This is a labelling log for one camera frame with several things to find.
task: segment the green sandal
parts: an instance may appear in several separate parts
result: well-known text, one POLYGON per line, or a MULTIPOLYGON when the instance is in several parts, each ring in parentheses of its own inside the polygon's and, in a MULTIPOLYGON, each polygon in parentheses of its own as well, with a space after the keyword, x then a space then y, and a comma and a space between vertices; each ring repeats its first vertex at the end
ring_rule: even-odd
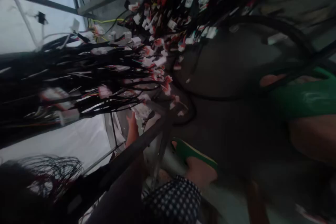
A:
POLYGON ((190 146, 189 144, 187 144, 186 142, 184 142, 183 140, 179 138, 173 138, 171 141, 174 141, 177 143, 176 149, 173 146, 172 142, 171 142, 171 145, 173 149, 175 150, 175 153, 183 160, 184 163, 186 163, 186 159, 188 157, 193 156, 195 158, 198 158, 199 160, 202 160, 204 163, 210 165, 212 168, 215 169, 215 171, 217 171, 218 164, 213 159, 202 154, 200 151, 196 150, 194 147, 190 146))

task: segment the yellow wire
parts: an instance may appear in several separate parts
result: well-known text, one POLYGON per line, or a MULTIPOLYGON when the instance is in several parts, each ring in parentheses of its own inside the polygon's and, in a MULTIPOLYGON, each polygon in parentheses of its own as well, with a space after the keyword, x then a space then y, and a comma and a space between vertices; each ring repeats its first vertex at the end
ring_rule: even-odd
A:
POLYGON ((106 42, 109 42, 106 38, 104 38, 104 37, 100 37, 100 38, 102 38, 103 40, 105 40, 106 42))
POLYGON ((98 23, 109 23, 109 22, 114 22, 115 19, 111 19, 111 20, 105 20, 105 21, 100 21, 100 20, 97 20, 97 19, 92 19, 93 21, 95 22, 98 22, 98 23))

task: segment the wire bundle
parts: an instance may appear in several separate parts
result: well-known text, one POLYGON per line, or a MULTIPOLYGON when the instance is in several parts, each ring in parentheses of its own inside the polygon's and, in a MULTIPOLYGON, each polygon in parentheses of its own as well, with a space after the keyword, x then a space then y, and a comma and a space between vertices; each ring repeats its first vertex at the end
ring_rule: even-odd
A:
POLYGON ((82 163, 76 157, 32 156, 17 163, 33 175, 30 190, 54 202, 83 172, 82 163))
POLYGON ((155 65, 142 65, 143 47, 132 43, 94 44, 78 33, 51 41, 39 52, 2 55, 0 112, 5 116, 0 119, 0 145, 59 127, 57 111, 78 110, 81 119, 143 102, 139 98, 142 91, 164 84, 152 77, 155 65), (59 48, 75 36, 81 38, 81 45, 59 48), (93 53, 97 48, 111 50, 97 55, 93 53), (110 91, 108 97, 99 95, 102 86, 110 91), (45 94, 47 91, 65 95, 52 98, 45 94))

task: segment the polka dot clothing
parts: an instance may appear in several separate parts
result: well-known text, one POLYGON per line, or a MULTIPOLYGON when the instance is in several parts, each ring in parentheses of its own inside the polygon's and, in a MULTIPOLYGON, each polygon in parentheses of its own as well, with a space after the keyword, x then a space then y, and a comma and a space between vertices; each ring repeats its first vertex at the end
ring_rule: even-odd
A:
POLYGON ((143 203, 146 222, 195 224, 201 192, 190 180, 176 176, 145 197, 143 203))

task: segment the concrete floor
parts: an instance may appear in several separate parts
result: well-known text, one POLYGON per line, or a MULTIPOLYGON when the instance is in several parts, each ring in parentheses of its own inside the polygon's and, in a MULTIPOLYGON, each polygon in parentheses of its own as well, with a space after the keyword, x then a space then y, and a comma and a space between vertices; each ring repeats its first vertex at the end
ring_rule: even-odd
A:
MULTIPOLYGON (((124 1, 116 1, 94 13, 114 18, 123 11, 124 1)), ((292 14, 332 1, 286 3, 286 10, 292 14)), ((309 32, 317 49, 336 37, 336 29, 330 24, 309 32)), ((256 87, 262 75, 287 62, 299 61, 300 53, 290 42, 276 46, 262 44, 274 33, 253 25, 241 26, 234 34, 220 29, 203 49, 197 70, 185 86, 210 96, 230 95, 246 90, 251 83, 256 87)), ((195 54, 187 52, 184 58, 182 70, 176 73, 182 83, 190 77, 195 54)), ((184 139, 219 163, 221 174, 217 185, 222 192, 216 191, 212 197, 223 208, 223 223, 248 223, 239 176, 258 182, 267 200, 271 223, 310 223, 296 212, 295 204, 310 206, 315 188, 324 182, 330 169, 292 147, 286 125, 270 113, 267 101, 248 97, 230 103, 196 98, 194 102, 196 119, 186 126, 175 127, 171 135, 184 139)))

